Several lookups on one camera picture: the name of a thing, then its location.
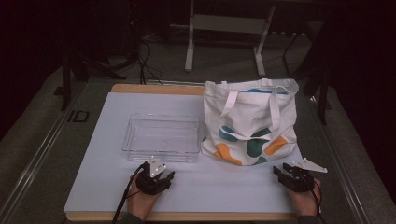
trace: hand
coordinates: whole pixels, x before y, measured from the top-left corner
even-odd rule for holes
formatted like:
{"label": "hand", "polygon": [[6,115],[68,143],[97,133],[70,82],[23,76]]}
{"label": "hand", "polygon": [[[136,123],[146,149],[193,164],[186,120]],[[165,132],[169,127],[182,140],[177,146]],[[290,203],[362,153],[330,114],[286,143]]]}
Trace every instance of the hand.
{"label": "hand", "polygon": [[129,213],[145,220],[151,212],[152,207],[157,202],[157,199],[161,196],[161,193],[148,195],[143,192],[139,192],[139,189],[136,186],[136,179],[138,176],[139,175],[134,178],[132,186],[129,189],[128,196],[134,195],[128,198],[127,208]]}
{"label": "hand", "polygon": [[[318,186],[320,186],[320,181],[314,180]],[[320,202],[320,190],[319,187],[314,185],[314,193]],[[291,189],[286,188],[291,199],[293,200],[294,207],[297,210],[297,216],[316,216],[317,215],[317,202],[312,195],[311,191],[308,192],[294,192]]]}

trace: bag strap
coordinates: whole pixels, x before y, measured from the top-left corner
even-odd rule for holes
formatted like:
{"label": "bag strap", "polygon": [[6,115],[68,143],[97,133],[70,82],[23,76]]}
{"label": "bag strap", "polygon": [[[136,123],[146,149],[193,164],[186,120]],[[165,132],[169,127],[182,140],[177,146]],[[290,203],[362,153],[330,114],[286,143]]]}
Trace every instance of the bag strap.
{"label": "bag strap", "polygon": [[225,103],[224,109],[221,112],[220,115],[220,120],[219,120],[219,129],[224,132],[227,133],[239,140],[250,140],[250,139],[265,139],[265,140],[271,140],[272,136],[276,136],[279,128],[280,128],[280,110],[279,110],[279,106],[277,104],[277,88],[282,88],[284,90],[286,90],[285,87],[282,86],[276,86],[275,89],[273,90],[273,92],[271,93],[270,96],[270,113],[271,113],[271,121],[272,121],[272,126],[273,126],[273,130],[271,130],[271,136],[268,136],[268,134],[266,135],[262,135],[262,136],[258,136],[258,137],[251,137],[251,136],[242,136],[240,134],[237,133],[229,133],[226,130],[224,130],[222,128],[222,121],[224,120],[224,118],[231,113],[231,111],[233,110],[235,103],[236,103],[236,98],[238,96],[239,91],[230,91],[227,97],[227,101]]}

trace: clear plastic container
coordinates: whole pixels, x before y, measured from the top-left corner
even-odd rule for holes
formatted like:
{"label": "clear plastic container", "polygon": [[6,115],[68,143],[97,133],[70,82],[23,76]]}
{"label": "clear plastic container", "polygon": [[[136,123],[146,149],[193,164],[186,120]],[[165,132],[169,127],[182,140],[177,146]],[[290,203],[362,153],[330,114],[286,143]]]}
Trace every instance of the clear plastic container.
{"label": "clear plastic container", "polygon": [[198,117],[132,114],[122,150],[131,161],[197,162],[198,133]]}

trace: tote bag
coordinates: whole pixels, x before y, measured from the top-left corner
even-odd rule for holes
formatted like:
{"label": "tote bag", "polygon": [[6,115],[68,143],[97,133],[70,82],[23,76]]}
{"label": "tote bag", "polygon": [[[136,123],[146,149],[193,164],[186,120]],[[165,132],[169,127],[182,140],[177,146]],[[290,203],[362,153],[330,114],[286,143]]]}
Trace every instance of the tote bag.
{"label": "tote bag", "polygon": [[207,81],[203,154],[237,165],[287,157],[297,142],[293,125],[298,89],[293,79]]}

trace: wooden table edge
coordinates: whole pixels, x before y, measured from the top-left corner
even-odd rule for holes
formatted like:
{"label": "wooden table edge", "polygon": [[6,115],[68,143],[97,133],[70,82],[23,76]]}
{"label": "wooden table edge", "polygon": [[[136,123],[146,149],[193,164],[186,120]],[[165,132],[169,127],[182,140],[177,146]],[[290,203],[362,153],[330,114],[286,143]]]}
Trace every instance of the wooden table edge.
{"label": "wooden table edge", "polygon": [[[114,217],[112,212],[67,212],[71,221],[109,221]],[[151,213],[146,221],[275,221],[295,220],[295,214],[288,213]]]}
{"label": "wooden table edge", "polygon": [[203,86],[115,84],[111,92],[204,95]]}

